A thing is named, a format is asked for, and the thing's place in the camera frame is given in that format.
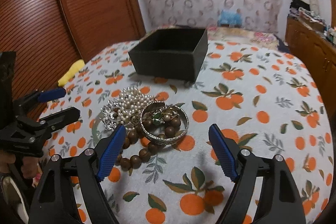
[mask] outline metal screw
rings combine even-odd
[[[251,154],[251,152],[247,149],[243,149],[242,151],[240,151],[242,155],[244,156],[249,156]]]
[[[275,155],[275,159],[277,161],[283,161],[284,160],[284,158],[281,155]]]
[[[59,155],[55,154],[51,157],[52,161],[58,161],[59,160]]]
[[[88,148],[85,150],[84,154],[87,155],[87,156],[91,156],[93,154],[93,149],[92,148]]]

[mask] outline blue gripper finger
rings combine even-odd
[[[96,178],[99,182],[103,181],[104,178],[111,173],[113,165],[120,153],[121,147],[125,142],[126,128],[124,126],[120,126],[116,130],[116,132],[112,133],[114,136],[100,157],[99,171],[96,175]]]
[[[56,88],[54,90],[47,90],[45,92],[41,92],[37,100],[40,103],[45,103],[59,98],[63,98],[66,94],[67,92],[64,88]]]
[[[223,134],[215,124],[209,128],[209,141],[223,169],[224,175],[235,182],[238,178],[235,158],[225,143]]]

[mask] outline yellow object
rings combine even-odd
[[[82,60],[82,59],[73,63],[71,65],[70,69],[67,71],[67,73],[65,75],[63,75],[61,79],[58,80],[58,86],[64,86],[84,66],[85,66],[85,63],[84,63],[84,60]]]

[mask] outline cabinet handle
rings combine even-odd
[[[330,63],[330,61],[327,62],[326,66],[325,66],[325,70],[324,72],[327,72],[327,68],[328,68],[328,64]]]
[[[324,63],[323,63],[323,67],[322,67],[323,69],[326,67],[326,61],[327,61],[327,59],[325,58]]]

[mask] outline open black box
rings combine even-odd
[[[208,52],[200,28],[159,29],[128,52],[139,75],[195,82]]]

